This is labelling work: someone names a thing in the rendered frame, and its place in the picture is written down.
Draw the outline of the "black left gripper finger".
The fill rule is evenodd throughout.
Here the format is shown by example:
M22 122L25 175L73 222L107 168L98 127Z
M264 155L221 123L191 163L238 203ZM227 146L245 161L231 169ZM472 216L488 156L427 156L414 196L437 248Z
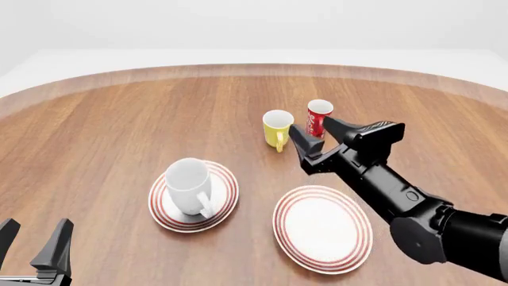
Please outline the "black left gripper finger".
M56 278L63 274L71 276L70 248L74 223L62 218L43 249L32 259L30 265L37 270L37 278Z
M4 261L9 247L20 230L20 223L13 218L8 218L0 224L0 261Z

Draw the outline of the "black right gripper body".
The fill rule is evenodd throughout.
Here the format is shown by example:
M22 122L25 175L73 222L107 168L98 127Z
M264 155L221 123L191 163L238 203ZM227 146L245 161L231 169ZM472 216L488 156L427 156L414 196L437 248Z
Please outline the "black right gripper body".
M359 176L358 152L346 145L339 145L328 152L317 148L300 148L300 167L309 176L316 173L336 173L338 176Z

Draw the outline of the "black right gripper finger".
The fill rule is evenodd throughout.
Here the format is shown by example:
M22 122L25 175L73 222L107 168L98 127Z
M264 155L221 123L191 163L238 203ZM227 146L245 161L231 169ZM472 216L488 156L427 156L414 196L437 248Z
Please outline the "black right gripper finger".
M306 157L314 159L321 155L325 144L323 139L309 135L301 126L296 124L291 125L288 134L294 143L300 160Z
M353 123L347 123L337 118L325 116L323 126L339 144L348 146L357 146L359 144L358 129L360 126Z

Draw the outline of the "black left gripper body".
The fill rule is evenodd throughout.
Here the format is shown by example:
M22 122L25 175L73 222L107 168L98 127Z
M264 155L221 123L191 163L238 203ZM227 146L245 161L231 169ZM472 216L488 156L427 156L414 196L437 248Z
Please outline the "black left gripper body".
M71 286L72 271L46 271L36 276L0 276L0 286Z

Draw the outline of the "yellow and white mug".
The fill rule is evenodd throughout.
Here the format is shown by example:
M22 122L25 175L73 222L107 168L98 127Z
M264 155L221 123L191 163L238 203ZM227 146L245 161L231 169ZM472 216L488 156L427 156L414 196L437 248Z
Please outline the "yellow and white mug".
M294 117L285 110L270 110L264 114L262 120L265 141L281 153L289 140L289 129L294 123Z

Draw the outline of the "red-ringed white plate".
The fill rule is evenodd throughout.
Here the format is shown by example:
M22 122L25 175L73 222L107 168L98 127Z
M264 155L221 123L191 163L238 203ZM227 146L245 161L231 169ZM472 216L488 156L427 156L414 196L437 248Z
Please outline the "red-ringed white plate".
M369 218L350 197L321 185L287 192L277 202L272 228L283 252L304 269L338 275L358 269L369 257Z
M164 175L160 175L148 195L148 209L156 223L177 233L198 233L217 226L232 214L240 194L237 178L222 164L208 160L204 164L210 170L211 203L216 211L214 216L204 218L200 214L182 213L166 192Z

